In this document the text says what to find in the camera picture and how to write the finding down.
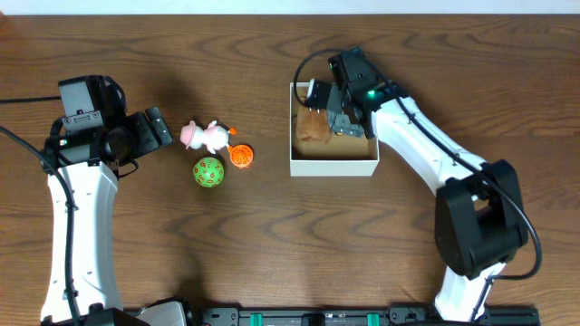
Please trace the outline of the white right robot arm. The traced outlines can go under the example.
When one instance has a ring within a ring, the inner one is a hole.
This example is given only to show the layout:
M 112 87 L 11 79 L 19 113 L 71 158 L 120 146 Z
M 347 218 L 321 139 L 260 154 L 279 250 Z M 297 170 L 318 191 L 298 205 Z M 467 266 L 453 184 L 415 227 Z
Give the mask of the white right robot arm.
M 517 250 L 537 239 L 515 169 L 461 147 L 393 84 L 376 82 L 356 94 L 335 83 L 311 85 L 308 98 L 327 111 L 333 131 L 388 145 L 427 184 L 436 199 L 435 244 L 446 264 L 435 309 L 444 321 L 480 320 L 492 284 Z

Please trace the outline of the brown plush toy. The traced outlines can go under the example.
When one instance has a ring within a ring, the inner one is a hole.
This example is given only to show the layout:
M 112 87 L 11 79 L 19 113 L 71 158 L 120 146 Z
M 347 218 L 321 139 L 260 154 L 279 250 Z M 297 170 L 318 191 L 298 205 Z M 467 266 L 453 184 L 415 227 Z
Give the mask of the brown plush toy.
M 300 105 L 296 113 L 295 136 L 301 142 L 327 144 L 332 138 L 327 111 Z

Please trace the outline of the pink white duck toy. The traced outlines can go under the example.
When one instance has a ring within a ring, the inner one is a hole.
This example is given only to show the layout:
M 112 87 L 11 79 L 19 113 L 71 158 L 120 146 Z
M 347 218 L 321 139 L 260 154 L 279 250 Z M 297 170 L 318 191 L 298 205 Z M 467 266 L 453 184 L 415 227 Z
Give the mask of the pink white duck toy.
M 229 137 L 236 135 L 235 128 L 226 129 L 218 125 L 216 120 L 211 121 L 203 129 L 194 120 L 182 127 L 179 140 L 187 149 L 200 149 L 205 146 L 211 154 L 226 148 L 229 145 Z

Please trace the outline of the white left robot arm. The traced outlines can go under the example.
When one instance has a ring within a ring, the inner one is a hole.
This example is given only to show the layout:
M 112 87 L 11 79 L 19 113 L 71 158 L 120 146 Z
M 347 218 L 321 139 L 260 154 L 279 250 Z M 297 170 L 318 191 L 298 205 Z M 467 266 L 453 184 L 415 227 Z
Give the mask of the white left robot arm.
M 160 110 L 77 110 L 57 119 L 42 150 L 53 203 L 51 277 L 43 325 L 129 318 L 114 272 L 112 216 L 119 169 L 173 141 Z

